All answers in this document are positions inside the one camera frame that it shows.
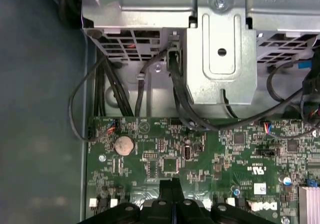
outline blue capacitor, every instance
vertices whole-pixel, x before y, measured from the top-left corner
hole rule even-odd
[[[240,189],[237,186],[232,186],[231,191],[232,191],[233,195],[235,195],[236,197],[238,197],[241,193]]]
[[[285,177],[284,179],[283,179],[283,184],[285,184],[286,186],[290,186],[291,185],[291,178],[289,178],[289,177]]]
[[[315,180],[311,180],[311,179],[307,179],[306,180],[306,185],[308,187],[311,187],[311,188],[317,188],[318,187],[318,183]]]

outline hole in metal bracket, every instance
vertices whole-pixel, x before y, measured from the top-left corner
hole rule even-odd
[[[223,57],[227,54],[227,51],[224,48],[218,49],[218,55]]]

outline red and blue wires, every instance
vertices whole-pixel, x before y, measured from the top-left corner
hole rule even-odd
[[[270,133],[271,131],[271,128],[272,128],[272,124],[271,123],[264,123],[264,131],[265,133]]]

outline heatsink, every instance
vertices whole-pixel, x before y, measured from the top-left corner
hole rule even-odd
[[[299,187],[299,223],[320,223],[320,188]]]

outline green circuit board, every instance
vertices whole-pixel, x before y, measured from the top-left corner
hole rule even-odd
[[[110,135],[88,144],[86,218],[110,208],[110,200],[141,206],[158,198],[160,180],[177,177],[185,198],[200,200],[207,209],[227,202],[277,224],[283,216],[298,224],[298,187],[320,178],[320,138],[314,134],[280,140],[267,135],[261,122],[197,132],[171,118],[94,117],[91,135],[114,122]],[[268,122],[279,136],[309,130],[300,120]],[[123,147],[119,140],[131,140],[127,156],[116,152],[115,145]],[[284,177],[290,185],[284,185]]]

